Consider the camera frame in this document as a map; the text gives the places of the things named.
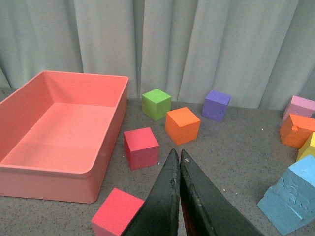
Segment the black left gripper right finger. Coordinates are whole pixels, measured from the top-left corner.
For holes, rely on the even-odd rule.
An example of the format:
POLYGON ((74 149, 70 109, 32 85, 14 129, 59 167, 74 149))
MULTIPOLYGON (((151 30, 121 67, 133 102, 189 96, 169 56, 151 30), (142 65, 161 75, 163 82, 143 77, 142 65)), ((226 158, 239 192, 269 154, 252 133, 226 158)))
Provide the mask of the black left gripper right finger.
POLYGON ((188 236, 261 236, 183 149, 180 197, 188 236))

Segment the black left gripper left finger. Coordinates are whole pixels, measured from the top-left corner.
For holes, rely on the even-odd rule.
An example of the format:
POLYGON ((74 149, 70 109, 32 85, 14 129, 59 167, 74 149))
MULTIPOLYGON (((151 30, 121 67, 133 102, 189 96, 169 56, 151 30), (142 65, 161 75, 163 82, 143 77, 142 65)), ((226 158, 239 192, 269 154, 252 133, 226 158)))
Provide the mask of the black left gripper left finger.
POLYGON ((179 227, 181 171, 172 149, 145 202, 123 231, 123 236, 176 236, 179 227))

